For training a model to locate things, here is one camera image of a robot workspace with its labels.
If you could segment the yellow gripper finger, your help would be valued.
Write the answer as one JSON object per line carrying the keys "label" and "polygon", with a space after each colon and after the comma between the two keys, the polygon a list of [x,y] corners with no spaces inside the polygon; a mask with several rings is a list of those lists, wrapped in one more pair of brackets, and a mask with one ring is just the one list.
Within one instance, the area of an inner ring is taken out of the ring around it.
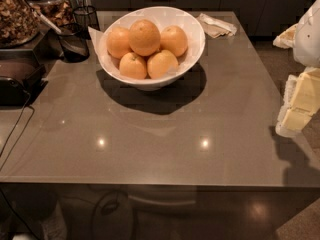
{"label": "yellow gripper finger", "polygon": [[273,45],[279,48],[288,49],[293,47],[294,36],[296,32],[297,25],[294,24],[290,26],[288,29],[283,31],[280,35],[278,35],[274,41]]}
{"label": "yellow gripper finger", "polygon": [[283,105],[275,131],[294,138],[320,109],[320,69],[307,67],[299,76],[290,75],[285,84]]}

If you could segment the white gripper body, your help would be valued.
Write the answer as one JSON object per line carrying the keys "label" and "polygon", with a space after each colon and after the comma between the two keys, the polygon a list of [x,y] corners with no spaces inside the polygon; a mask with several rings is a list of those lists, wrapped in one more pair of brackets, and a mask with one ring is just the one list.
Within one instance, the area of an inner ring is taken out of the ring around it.
{"label": "white gripper body", "polygon": [[312,4],[297,24],[293,55],[306,67],[320,67],[320,0]]}

